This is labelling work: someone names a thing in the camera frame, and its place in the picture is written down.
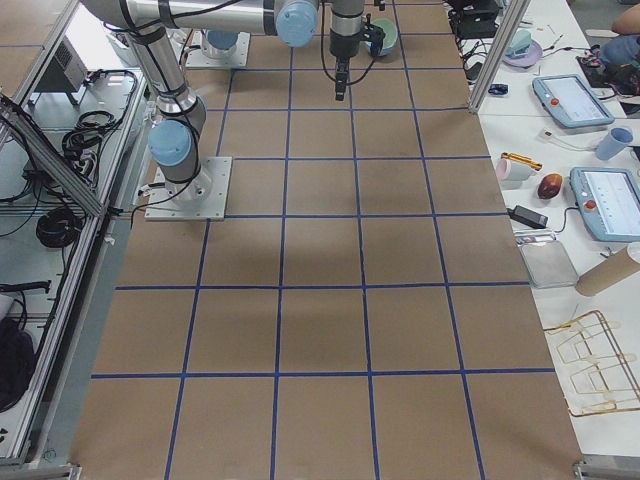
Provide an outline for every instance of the robotic arm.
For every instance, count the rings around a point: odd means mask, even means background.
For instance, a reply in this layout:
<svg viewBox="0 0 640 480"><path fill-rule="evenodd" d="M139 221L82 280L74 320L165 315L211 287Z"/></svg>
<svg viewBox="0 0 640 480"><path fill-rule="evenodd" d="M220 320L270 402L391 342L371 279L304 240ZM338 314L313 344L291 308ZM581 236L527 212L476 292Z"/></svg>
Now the robotic arm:
<svg viewBox="0 0 640 480"><path fill-rule="evenodd" d="M154 128L150 150L167 180L174 202L206 196L210 179L200 169L197 141L206 107L191 89L166 35L168 28L278 35L300 47L313 37L318 5L324 0L80 0L97 18L122 29L167 121ZM336 99L348 86L349 61L360 42L381 45L384 33L363 19L364 0L333 0L330 51L336 57ZM384 0L375 0L384 10Z"/></svg>

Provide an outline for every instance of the person's arm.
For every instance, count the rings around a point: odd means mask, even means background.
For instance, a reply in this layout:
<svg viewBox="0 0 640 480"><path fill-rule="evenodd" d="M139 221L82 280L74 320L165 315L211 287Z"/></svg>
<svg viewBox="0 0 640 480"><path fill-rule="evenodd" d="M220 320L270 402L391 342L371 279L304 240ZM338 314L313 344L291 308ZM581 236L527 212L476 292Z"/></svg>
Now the person's arm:
<svg viewBox="0 0 640 480"><path fill-rule="evenodd" d="M611 30L619 35L635 35L640 34L640 4L631 7L629 10L620 15Z"/></svg>

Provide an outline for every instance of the gray floor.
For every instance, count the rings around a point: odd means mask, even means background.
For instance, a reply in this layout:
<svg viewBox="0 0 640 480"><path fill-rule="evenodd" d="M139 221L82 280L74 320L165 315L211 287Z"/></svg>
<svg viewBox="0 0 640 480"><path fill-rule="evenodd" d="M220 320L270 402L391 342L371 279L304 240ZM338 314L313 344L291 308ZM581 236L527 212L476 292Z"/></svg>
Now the gray floor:
<svg viewBox="0 0 640 480"><path fill-rule="evenodd" d="M620 0L575 0L571 10L583 31L590 28L608 30L613 21L631 7L629 4L637 3L636 0L622 1L627 5L623 5ZM586 36L590 45L595 43L602 45L607 41L604 38Z"/></svg>

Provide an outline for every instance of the blue joint cap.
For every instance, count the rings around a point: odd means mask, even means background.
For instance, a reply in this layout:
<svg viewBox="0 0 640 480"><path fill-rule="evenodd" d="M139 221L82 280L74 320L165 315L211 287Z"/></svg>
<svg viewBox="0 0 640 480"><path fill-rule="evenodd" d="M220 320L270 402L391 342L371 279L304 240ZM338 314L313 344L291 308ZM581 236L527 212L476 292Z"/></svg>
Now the blue joint cap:
<svg viewBox="0 0 640 480"><path fill-rule="evenodd" d="M238 42L238 35L240 35L238 32L220 32L218 30L207 30L205 32L207 42L218 50L229 50Z"/></svg>
<svg viewBox="0 0 640 480"><path fill-rule="evenodd" d="M165 120L149 132L149 150L163 167L175 167L184 162L193 148L189 129L175 120Z"/></svg>
<svg viewBox="0 0 640 480"><path fill-rule="evenodd" d="M290 47L304 47L313 38L318 24L318 10L307 0L293 0L276 19L278 36Z"/></svg>

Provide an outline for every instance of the black bag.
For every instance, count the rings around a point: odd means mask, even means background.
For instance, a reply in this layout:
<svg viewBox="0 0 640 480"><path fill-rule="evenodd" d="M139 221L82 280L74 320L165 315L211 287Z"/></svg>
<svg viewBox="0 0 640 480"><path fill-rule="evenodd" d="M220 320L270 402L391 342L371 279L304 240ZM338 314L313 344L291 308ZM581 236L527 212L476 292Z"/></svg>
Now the black bag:
<svg viewBox="0 0 640 480"><path fill-rule="evenodd" d="M604 77L618 95L640 95L640 63L637 60L626 65L609 65Z"/></svg>
<svg viewBox="0 0 640 480"><path fill-rule="evenodd" d="M36 367L31 336L11 318L0 320L0 412L20 401Z"/></svg>

